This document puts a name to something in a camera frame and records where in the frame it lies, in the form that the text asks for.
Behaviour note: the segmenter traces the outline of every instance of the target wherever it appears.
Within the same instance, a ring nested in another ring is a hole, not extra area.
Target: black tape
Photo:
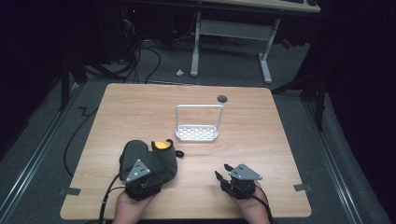
[[[301,190],[305,190],[305,192],[311,190],[311,186],[310,185],[306,185],[306,184],[300,184],[300,185],[294,185],[294,189],[296,191],[301,191]]]
[[[61,190],[59,191],[59,195],[69,194],[69,195],[78,196],[80,192],[81,192],[81,189],[73,189],[73,188],[64,189],[64,188],[61,188]]]

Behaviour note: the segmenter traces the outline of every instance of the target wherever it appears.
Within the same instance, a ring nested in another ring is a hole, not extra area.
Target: hand
[[[256,186],[262,189],[262,186],[258,181],[255,180],[254,183]],[[256,191],[253,195],[261,199],[263,202],[268,203],[267,197],[261,190],[256,188]],[[267,210],[265,210],[264,205],[256,199],[249,198],[237,200],[231,195],[230,198],[234,203],[236,203],[242,213],[242,216],[249,224],[270,224]]]
[[[137,223],[146,207],[149,205],[155,195],[142,201],[136,201],[123,191],[117,198],[116,214],[113,224],[132,224]]]

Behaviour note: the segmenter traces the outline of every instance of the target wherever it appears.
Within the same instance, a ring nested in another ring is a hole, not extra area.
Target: table top
[[[218,96],[228,101],[219,103]],[[223,105],[219,137],[211,143],[177,140],[177,105]],[[237,207],[221,191],[223,164],[244,163],[262,175],[274,217],[308,217],[311,208],[271,92],[265,88],[110,84],[100,104],[61,210],[64,219],[98,218],[101,201],[119,171],[119,157],[131,140],[174,140],[185,153],[177,176],[163,185],[142,218],[239,218]],[[123,186],[117,180],[113,187]],[[109,195],[105,218],[113,218],[122,189]]]
[[[211,2],[218,4],[231,4],[244,7],[265,7],[281,10],[299,11],[299,12],[320,12],[318,5],[312,7],[306,3],[306,0],[302,4],[292,3],[281,0],[202,0],[203,2]]]

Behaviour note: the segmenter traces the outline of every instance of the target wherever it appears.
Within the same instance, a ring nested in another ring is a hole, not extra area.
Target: desk leg
[[[192,77],[198,76],[200,32],[201,32],[201,12],[197,12],[197,22],[195,23],[194,52],[192,53],[191,72],[190,72]]]
[[[277,27],[279,26],[279,23],[280,23],[280,19],[275,20],[274,25],[270,31],[269,36],[268,36],[265,51],[264,51],[264,53],[259,54],[260,64],[262,66],[262,75],[264,76],[264,82],[267,84],[272,83],[271,74],[270,74],[270,71],[268,69],[268,64],[267,64],[267,57],[268,57],[268,53],[270,52],[271,46],[274,42],[274,38],[275,38]]]

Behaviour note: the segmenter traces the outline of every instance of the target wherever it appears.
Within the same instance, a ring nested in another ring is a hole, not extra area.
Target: gray carpet
[[[148,47],[153,42],[145,43]],[[153,50],[161,55],[159,68],[150,77],[150,83],[174,82],[199,85],[265,87],[274,89],[293,80],[309,46],[287,50],[274,45],[268,58],[273,76],[273,83],[266,85],[262,80],[262,72],[256,52],[261,42],[253,42],[239,46],[217,43],[204,43],[201,51],[200,73],[198,77],[190,77],[192,46],[174,45],[168,48],[158,44]],[[156,67],[159,58],[150,50],[142,49],[137,74],[143,83],[147,75]],[[111,69],[121,65],[113,64]],[[178,77],[176,72],[181,69],[185,75]],[[62,220],[60,210],[64,196],[61,188],[67,188],[71,177],[64,169],[64,151],[78,126],[85,120],[81,107],[90,114],[100,104],[107,83],[116,82],[106,77],[90,76],[88,83],[71,104],[57,133],[53,136],[44,160],[36,171],[34,178],[23,193],[7,223],[85,223],[87,220]],[[134,73],[128,83],[137,83]],[[305,184],[311,186],[306,194],[312,207],[312,215],[307,218],[277,218],[278,223],[350,223],[345,208],[340,200],[337,188],[323,157],[321,143],[312,125],[312,118],[306,112],[304,103],[298,97],[298,91],[286,91],[274,96],[282,124],[290,142],[290,147]],[[359,165],[342,135],[331,102],[327,99],[324,113],[324,136],[339,165],[339,169],[351,190],[363,223],[390,223],[382,207],[376,201]],[[60,85],[57,85],[47,99],[30,119],[29,125],[8,155],[0,162],[0,199],[4,201],[12,190],[19,174],[33,155],[42,136],[56,117],[60,105]],[[87,120],[70,142],[66,161],[70,171],[74,172],[79,156],[88,137],[94,115]]]

